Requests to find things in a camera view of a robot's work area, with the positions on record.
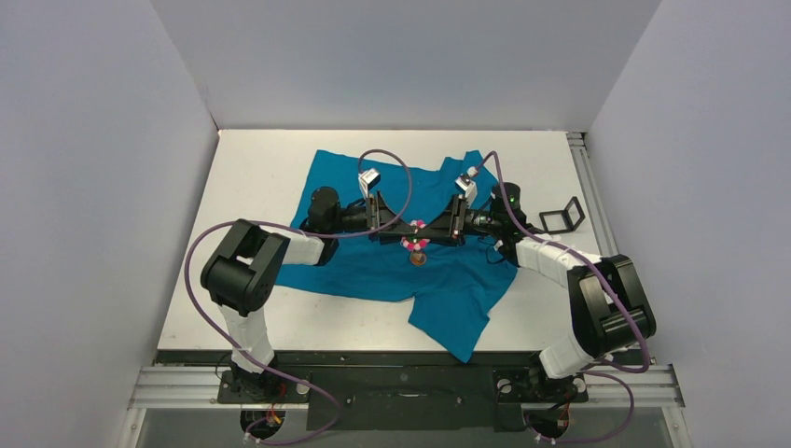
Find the blue t-shirt garment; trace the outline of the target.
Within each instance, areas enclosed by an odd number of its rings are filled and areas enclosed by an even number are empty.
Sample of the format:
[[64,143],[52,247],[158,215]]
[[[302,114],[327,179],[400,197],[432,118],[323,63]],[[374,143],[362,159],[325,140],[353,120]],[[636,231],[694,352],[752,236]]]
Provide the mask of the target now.
[[[403,210],[407,222],[438,217],[456,193],[455,179],[482,161],[479,151],[447,157],[435,171],[365,161],[377,169],[385,203]],[[517,269],[498,259],[493,240],[468,237],[459,247],[430,244],[428,261],[415,266],[398,243],[382,245],[367,237],[340,240],[323,267],[286,265],[277,282],[315,293],[373,301],[413,300],[409,323],[424,331],[457,359],[467,362],[489,322],[489,312],[506,294]]]

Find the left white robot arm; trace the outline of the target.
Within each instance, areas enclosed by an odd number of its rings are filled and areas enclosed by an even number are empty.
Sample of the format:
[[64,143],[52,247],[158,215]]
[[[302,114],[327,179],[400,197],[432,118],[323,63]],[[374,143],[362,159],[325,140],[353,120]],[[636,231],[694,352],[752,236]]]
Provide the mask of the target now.
[[341,239],[354,233],[377,237],[402,225],[382,196],[368,194],[345,207],[331,187],[316,189],[306,219],[298,229],[266,231],[260,224],[239,219],[232,223],[201,272],[201,286],[225,318],[233,340],[232,367],[245,371],[242,389],[253,400],[271,399],[278,375],[268,337],[264,305],[284,265],[324,266]]

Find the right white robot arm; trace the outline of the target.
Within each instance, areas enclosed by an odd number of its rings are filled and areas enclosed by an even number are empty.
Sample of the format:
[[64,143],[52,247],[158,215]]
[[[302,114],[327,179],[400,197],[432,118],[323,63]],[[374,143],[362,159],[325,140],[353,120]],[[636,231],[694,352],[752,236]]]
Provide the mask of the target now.
[[631,372],[646,370],[646,340],[656,332],[656,319],[631,259],[577,251],[540,232],[520,208],[518,185],[496,184],[482,210],[470,209],[468,199],[458,195],[415,234],[450,246],[462,245],[468,236],[491,237],[506,262],[567,291],[570,328],[540,352],[541,364],[525,375],[534,396],[552,397],[562,388],[564,377],[595,363],[607,364],[613,352],[632,344],[640,348],[642,361]]

